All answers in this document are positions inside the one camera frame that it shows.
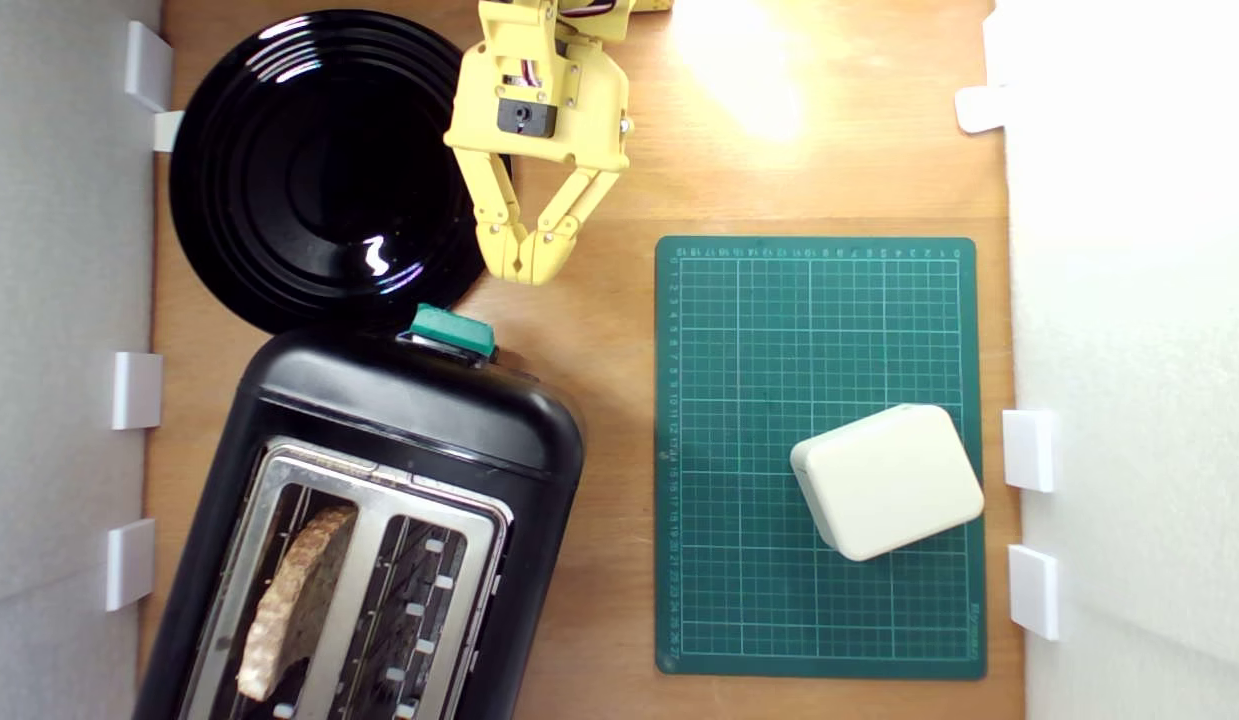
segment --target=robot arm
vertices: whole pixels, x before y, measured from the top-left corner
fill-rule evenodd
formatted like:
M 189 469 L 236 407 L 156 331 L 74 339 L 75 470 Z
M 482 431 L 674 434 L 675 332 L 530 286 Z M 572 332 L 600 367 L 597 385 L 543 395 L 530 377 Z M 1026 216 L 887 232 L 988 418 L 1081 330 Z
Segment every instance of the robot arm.
M 622 41 L 633 10 L 662 0 L 481 0 L 484 40 L 463 55 L 445 135 L 473 200 L 477 242 L 496 278 L 543 284 L 579 228 L 628 169 L 628 77 L 601 50 Z M 501 155 L 575 170 L 527 228 Z

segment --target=bread slice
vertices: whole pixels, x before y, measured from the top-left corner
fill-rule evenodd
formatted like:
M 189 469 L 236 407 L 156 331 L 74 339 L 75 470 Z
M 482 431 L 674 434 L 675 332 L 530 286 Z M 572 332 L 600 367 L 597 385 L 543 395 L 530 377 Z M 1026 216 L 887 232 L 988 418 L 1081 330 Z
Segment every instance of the bread slice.
M 235 689 L 244 696 L 265 701 L 286 667 L 317 649 L 356 516 L 354 507 L 327 507 L 290 543 L 245 634 L 242 669 L 235 677 Z

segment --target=grid lines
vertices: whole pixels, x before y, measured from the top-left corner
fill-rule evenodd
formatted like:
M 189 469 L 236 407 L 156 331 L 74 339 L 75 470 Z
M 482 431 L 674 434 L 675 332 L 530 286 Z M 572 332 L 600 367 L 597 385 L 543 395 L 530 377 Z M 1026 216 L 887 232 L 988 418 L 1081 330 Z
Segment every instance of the grid lines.
M 971 243 L 665 238 L 659 274 L 660 667 L 981 675 L 981 520 L 852 563 L 788 465 L 802 439 L 927 402 L 979 470 Z

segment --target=black plate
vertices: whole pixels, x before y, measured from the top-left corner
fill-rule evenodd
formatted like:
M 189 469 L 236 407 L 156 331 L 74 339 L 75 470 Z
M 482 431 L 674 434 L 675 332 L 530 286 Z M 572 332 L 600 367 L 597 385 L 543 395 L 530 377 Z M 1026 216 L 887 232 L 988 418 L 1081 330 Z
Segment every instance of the black plate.
M 191 99 L 171 159 L 175 228 L 202 283 L 270 333 L 404 328 L 419 302 L 458 301 L 483 269 L 442 143 L 461 59 L 431 29 L 362 10 L 238 45 Z

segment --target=white wall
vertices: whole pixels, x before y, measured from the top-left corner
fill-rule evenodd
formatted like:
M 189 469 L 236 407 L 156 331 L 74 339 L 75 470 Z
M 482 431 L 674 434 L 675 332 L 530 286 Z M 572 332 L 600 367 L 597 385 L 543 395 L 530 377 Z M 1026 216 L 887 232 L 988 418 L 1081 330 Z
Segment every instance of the white wall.
M 1239 719 L 1239 1 L 1000 7 L 1018 405 L 1062 426 L 1030 720 Z
M 108 429 L 112 354 L 149 346 L 152 118 L 121 92 L 159 0 L 0 0 L 0 718 L 115 720 L 138 616 L 103 611 L 142 435 Z

